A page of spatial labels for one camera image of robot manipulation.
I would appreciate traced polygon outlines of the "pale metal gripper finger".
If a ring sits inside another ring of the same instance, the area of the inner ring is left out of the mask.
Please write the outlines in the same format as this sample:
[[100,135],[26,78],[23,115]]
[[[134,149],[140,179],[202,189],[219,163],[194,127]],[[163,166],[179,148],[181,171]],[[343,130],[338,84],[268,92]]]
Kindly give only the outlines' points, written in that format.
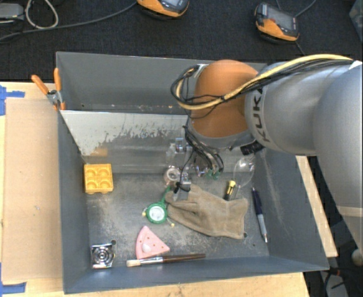
[[187,200],[190,190],[191,190],[191,181],[190,180],[182,181],[180,183],[180,199]]
[[185,199],[185,190],[183,189],[182,177],[179,177],[179,180],[175,183],[175,188],[173,190],[172,199],[174,201],[184,200]]

